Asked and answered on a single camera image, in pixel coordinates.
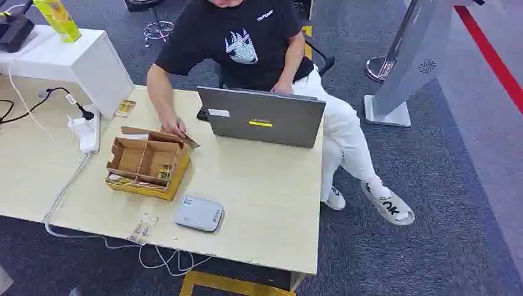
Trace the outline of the person's right hand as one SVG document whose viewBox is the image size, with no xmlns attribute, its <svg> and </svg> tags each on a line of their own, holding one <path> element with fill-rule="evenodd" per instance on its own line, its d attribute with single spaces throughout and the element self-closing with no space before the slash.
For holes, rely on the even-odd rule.
<svg viewBox="0 0 523 296">
<path fill-rule="evenodd" d="M 186 125 L 176 114 L 160 116 L 161 131 L 183 140 L 186 138 Z"/>
</svg>

